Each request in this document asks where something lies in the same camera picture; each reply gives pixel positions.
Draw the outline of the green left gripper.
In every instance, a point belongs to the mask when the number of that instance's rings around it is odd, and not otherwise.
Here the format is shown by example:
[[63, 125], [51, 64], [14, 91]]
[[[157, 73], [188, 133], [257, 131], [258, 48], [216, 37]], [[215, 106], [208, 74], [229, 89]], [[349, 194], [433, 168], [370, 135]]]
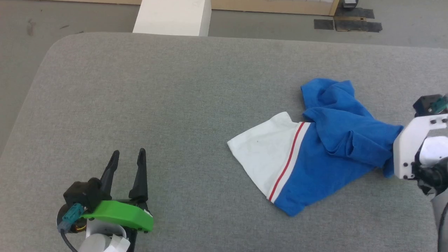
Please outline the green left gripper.
[[[118, 150], [113, 152], [101, 177], [101, 191], [106, 196], [111, 196], [112, 182], [114, 172], [118, 168], [119, 154]], [[136, 163], [138, 168], [133, 188], [129, 191], [128, 196], [132, 201], [140, 204], [148, 200], [147, 155], [144, 148], [140, 148]], [[151, 232], [154, 226], [154, 219], [149, 211], [135, 205], [112, 200], [102, 201], [92, 213], [85, 212], [83, 218], [94, 218], [144, 232]]]

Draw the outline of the white rectangular box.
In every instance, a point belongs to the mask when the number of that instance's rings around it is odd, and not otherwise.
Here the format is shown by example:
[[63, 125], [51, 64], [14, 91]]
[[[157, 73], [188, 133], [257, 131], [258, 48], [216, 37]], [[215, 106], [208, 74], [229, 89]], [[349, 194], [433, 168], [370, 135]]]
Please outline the white rectangular box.
[[211, 0], [142, 0], [133, 33], [208, 36]]

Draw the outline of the blue white red-striped shirt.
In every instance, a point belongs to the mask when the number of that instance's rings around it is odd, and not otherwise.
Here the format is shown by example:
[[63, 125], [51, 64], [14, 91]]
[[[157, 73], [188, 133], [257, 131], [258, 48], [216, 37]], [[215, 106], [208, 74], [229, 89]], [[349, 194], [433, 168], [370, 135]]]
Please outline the blue white red-striped shirt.
[[227, 142], [261, 193], [289, 216], [376, 168], [392, 176], [393, 143], [403, 130], [375, 119], [350, 81], [315, 78], [301, 92], [303, 121], [282, 112]]

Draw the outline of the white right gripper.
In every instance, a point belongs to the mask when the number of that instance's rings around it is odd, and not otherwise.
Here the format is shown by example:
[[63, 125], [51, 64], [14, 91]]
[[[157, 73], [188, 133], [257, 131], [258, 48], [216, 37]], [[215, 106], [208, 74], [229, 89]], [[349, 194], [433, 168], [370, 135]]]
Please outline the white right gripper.
[[436, 114], [413, 118], [393, 144], [394, 174], [399, 179], [414, 179], [412, 165], [415, 156], [430, 131], [448, 127], [448, 114]]

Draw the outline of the lemon print tile backdrop panel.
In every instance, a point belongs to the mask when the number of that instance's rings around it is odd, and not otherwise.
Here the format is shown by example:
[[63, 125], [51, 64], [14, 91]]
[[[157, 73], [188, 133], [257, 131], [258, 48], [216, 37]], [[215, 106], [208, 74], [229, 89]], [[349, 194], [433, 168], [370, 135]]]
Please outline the lemon print tile backdrop panel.
[[[141, 5], [149, 0], [38, 0]], [[334, 16], [343, 0], [210, 0], [212, 10]]]

